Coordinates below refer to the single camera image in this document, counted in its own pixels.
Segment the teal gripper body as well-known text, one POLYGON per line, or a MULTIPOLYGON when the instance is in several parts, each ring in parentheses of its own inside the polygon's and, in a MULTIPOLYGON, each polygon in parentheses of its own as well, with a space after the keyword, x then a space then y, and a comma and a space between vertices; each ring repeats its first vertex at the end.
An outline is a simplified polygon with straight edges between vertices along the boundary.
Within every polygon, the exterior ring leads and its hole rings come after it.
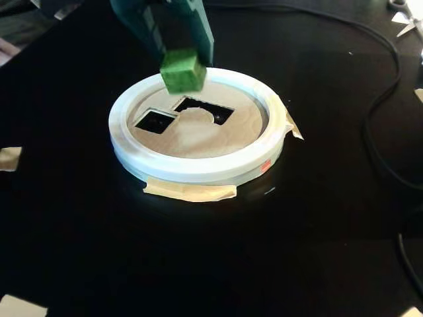
POLYGON ((191 27, 196 5, 196 1, 150 1, 158 52, 198 51, 191 27))

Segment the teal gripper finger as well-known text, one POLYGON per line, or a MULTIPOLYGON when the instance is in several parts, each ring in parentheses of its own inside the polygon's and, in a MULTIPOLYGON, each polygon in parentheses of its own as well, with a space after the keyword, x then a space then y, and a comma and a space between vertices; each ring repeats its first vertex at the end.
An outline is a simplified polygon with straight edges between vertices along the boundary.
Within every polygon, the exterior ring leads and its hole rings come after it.
POLYGON ((157 63, 161 64, 166 47, 151 10, 151 1, 111 0, 110 4, 118 20, 142 42, 157 63))
POLYGON ((202 1, 187 1, 188 24, 201 62, 213 65, 214 37, 202 1))

